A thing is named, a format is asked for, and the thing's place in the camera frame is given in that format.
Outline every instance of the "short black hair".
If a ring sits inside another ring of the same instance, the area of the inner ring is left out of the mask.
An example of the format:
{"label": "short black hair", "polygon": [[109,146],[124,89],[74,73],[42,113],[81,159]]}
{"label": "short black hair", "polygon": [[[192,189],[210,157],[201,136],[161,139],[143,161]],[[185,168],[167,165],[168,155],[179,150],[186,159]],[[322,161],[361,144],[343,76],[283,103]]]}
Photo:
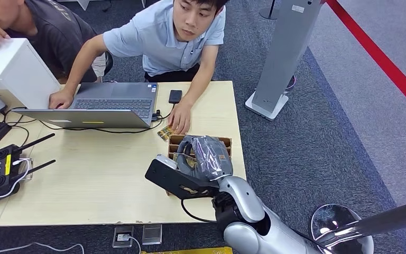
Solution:
{"label": "short black hair", "polygon": [[197,1],[197,4],[209,4],[210,6],[216,6],[216,12],[218,12],[229,0],[190,0]]}

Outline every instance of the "laptop keyboard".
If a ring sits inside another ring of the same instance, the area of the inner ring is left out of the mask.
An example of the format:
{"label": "laptop keyboard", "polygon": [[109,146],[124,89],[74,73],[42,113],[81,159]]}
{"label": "laptop keyboard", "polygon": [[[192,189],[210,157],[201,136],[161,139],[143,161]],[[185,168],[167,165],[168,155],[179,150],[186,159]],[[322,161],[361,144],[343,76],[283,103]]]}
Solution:
{"label": "laptop keyboard", "polygon": [[152,99],[76,99],[76,110],[131,110],[148,119]]}

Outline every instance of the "wrist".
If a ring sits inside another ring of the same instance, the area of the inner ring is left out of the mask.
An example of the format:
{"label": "wrist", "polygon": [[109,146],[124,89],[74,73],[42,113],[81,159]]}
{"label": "wrist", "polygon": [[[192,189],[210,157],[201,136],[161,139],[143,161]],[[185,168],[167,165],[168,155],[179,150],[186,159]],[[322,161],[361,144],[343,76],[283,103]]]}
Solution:
{"label": "wrist", "polygon": [[74,95],[76,93],[77,90],[77,86],[78,85],[74,85],[74,84],[68,84],[66,83],[63,90],[69,94]]}
{"label": "wrist", "polygon": [[195,99],[185,96],[181,99],[180,103],[187,105],[188,107],[192,107],[195,104]]}

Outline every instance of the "black cable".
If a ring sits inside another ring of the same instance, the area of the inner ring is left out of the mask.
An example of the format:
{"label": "black cable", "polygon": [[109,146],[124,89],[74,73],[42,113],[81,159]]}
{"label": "black cable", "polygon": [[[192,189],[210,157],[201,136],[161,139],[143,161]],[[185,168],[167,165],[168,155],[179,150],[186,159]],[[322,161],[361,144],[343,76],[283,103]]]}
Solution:
{"label": "black cable", "polygon": [[12,127],[18,127],[18,128],[20,128],[20,129],[23,129],[24,131],[26,131],[27,136],[25,136],[25,140],[24,140],[24,142],[22,143],[22,145],[20,145],[20,146],[25,145],[25,144],[27,143],[27,140],[29,139],[29,135],[30,135],[29,130],[26,129],[26,128],[24,128],[24,127],[22,127],[22,126],[17,126],[17,125],[14,125],[14,126],[12,126]]}
{"label": "black cable", "polygon": [[33,123],[35,121],[36,121],[36,119],[32,119],[30,121],[24,121],[24,122],[8,122],[7,124],[14,124],[12,126],[16,126],[17,124],[20,124],[20,123]]}
{"label": "black cable", "polygon": [[208,223],[217,223],[217,221],[210,221],[210,220],[205,220],[199,217],[196,217],[192,214],[189,213],[189,211],[186,209],[186,207],[184,206],[184,199],[181,200],[181,207],[183,208],[184,212],[189,215],[191,218],[196,219],[197,221],[203,221],[203,222],[208,222]]}
{"label": "black cable", "polygon": [[148,129],[140,130],[140,131],[107,131],[107,130],[98,129],[98,128],[52,128],[42,121],[40,121],[40,123],[42,123],[44,126],[46,126],[47,128],[49,128],[51,130],[68,130],[68,131],[94,130],[94,131],[102,131],[102,132],[106,132],[106,133],[122,134],[122,133],[141,133],[141,132],[153,130],[162,123],[163,117],[161,115],[160,115],[160,117],[161,117],[160,122],[157,125],[155,125],[154,127],[148,128]]}
{"label": "black cable", "polygon": [[316,240],[314,240],[314,239],[311,239],[310,237],[308,237],[307,235],[301,233],[300,231],[298,231],[298,230],[296,230],[296,229],[293,229],[293,228],[290,228],[290,229],[293,230],[296,234],[298,234],[298,235],[301,236],[302,238],[308,240],[309,242],[311,242],[311,243],[317,245],[318,247],[320,247],[320,248],[322,248],[322,249],[324,249],[324,250],[326,250],[326,251],[329,251],[329,253],[335,254],[335,252],[333,252],[332,250],[329,250],[326,246],[324,246],[324,245],[321,244],[320,242],[318,242],[318,241],[316,241]]}
{"label": "black cable", "polygon": [[8,111],[5,112],[5,113],[2,113],[2,112],[1,112],[1,114],[4,116],[4,120],[3,120],[4,123],[6,123],[6,124],[8,124],[8,125],[10,125],[10,126],[13,127],[13,126],[16,126],[16,125],[18,125],[18,124],[20,124],[20,123],[31,123],[31,122],[36,121],[36,119],[33,119],[33,120],[30,120],[30,121],[21,122],[21,119],[24,117],[24,115],[21,115],[20,118],[19,118],[16,122],[8,122],[8,123],[7,123],[7,115],[8,115],[12,110],[15,110],[15,109],[17,109],[17,108],[26,108],[26,107],[14,107],[14,108],[11,108],[10,110],[8,110]]}
{"label": "black cable", "polygon": [[174,107],[175,107],[175,104],[172,105],[172,109],[170,110],[170,112],[169,112],[165,117],[158,118],[158,120],[162,120],[162,119],[168,118],[169,115],[170,115],[170,113],[172,113],[172,110],[173,110]]}

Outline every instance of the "red line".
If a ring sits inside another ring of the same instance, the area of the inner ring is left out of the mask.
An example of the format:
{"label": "red line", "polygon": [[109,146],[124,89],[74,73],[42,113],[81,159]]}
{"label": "red line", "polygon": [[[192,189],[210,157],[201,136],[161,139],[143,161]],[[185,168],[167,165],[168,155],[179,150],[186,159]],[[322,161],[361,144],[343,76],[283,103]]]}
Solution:
{"label": "red line", "polygon": [[363,31],[337,0],[327,0],[328,5],[359,41],[362,47],[376,61],[377,65],[387,74],[399,90],[406,96],[406,75],[385,55],[374,41]]}

